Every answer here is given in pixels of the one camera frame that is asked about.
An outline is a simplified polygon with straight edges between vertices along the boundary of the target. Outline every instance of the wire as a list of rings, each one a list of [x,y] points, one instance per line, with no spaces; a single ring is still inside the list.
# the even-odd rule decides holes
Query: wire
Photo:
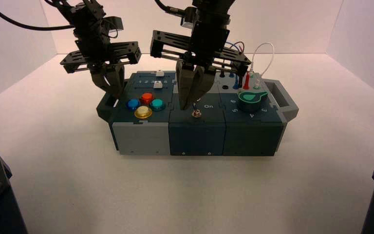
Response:
[[[269,69],[269,67],[270,67],[270,65],[272,64],[273,59],[274,59],[274,57],[275,57],[275,46],[274,46],[272,43],[270,43],[270,42],[265,42],[265,43],[260,44],[260,45],[255,49],[255,51],[254,51],[254,53],[253,53],[252,63],[251,63],[251,66],[250,66],[250,71],[251,71],[251,72],[253,71],[254,56],[255,56],[257,50],[258,50],[260,47],[262,47],[263,45],[271,45],[271,46],[272,46],[272,58],[270,59],[270,63],[269,63],[269,65],[268,65],[268,66],[266,67],[266,69],[265,69],[265,70],[260,74],[261,77],[262,77],[262,76],[266,73],[266,71]]]
[[[113,36],[113,37],[111,37],[109,33],[108,33],[108,35],[106,35],[105,33],[102,33],[102,35],[107,36],[107,37],[109,37],[109,38],[117,38],[117,37],[118,37],[118,29],[117,29],[117,25],[115,25],[115,23],[109,21],[108,19],[102,19],[102,20],[105,21],[105,22],[108,22],[108,23],[112,24],[112,25],[115,27],[115,32],[116,32],[116,33],[115,33],[115,36]]]
[[[244,53],[244,42],[242,42],[242,41],[238,41],[238,42],[234,43],[234,45],[237,45],[237,44],[239,44],[239,43],[241,43],[241,44],[243,45],[242,52]]]
[[[179,16],[179,17],[184,17],[186,15],[185,10],[178,9],[178,8],[175,8],[175,7],[171,7],[171,6],[165,6],[160,0],[155,0],[155,2],[166,13],[169,13],[169,14],[172,14],[172,15],[175,15],[175,16]]]
[[[231,45],[230,48],[231,48],[231,47],[234,47],[234,48],[236,48],[236,49],[240,52],[240,49],[239,49],[235,44],[233,44],[233,43],[231,43],[231,42],[228,42],[228,41],[226,41],[226,44]]]
[[[160,0],[155,0],[155,2],[157,3],[157,5],[163,9],[163,11],[165,12],[169,12],[170,11],[170,8],[168,6],[165,6]]]
[[[55,4],[52,2],[52,0],[44,0],[47,4],[56,7]]]
[[[53,31],[53,30],[62,30],[62,29],[69,29],[69,28],[74,28],[73,25],[65,25],[65,26],[57,26],[57,27],[35,27],[35,26],[30,26],[30,25],[26,25],[26,24],[23,24],[23,23],[19,23],[9,17],[7,17],[6,15],[2,14],[0,12],[0,17],[4,20],[6,20],[7,22],[11,23],[11,24],[14,24],[18,27],[21,27],[21,28],[25,28],[25,29],[30,29],[30,30],[37,30],[37,31]]]

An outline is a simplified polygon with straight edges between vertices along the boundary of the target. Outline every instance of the white table surface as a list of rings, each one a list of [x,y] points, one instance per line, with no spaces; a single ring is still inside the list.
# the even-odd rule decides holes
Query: white table surface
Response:
[[[274,157],[121,156],[95,110],[102,90],[63,57],[0,94],[0,155],[30,233],[360,233],[374,90],[327,55],[277,55],[266,73],[300,108]],[[126,77],[174,68],[143,55]]]

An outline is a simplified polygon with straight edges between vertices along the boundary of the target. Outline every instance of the red probe plug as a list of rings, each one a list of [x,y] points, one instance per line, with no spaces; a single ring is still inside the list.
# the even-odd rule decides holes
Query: red probe plug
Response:
[[[246,82],[244,83],[243,89],[249,89],[249,80],[250,80],[250,74],[249,74],[249,72],[247,72]]]

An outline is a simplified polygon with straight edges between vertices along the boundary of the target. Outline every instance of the blue button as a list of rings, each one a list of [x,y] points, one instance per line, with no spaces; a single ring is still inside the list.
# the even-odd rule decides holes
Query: blue button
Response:
[[[140,101],[138,99],[130,99],[126,106],[129,110],[135,111],[140,106]]]
[[[165,109],[166,105],[164,104],[163,100],[161,100],[161,99],[154,99],[151,102],[150,107],[154,111],[161,111],[161,110]]]

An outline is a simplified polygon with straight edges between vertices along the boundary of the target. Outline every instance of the yellow button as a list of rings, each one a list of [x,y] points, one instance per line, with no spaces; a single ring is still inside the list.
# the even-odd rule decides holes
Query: yellow button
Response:
[[[134,112],[135,117],[137,118],[148,118],[152,115],[152,110],[148,106],[140,106]]]

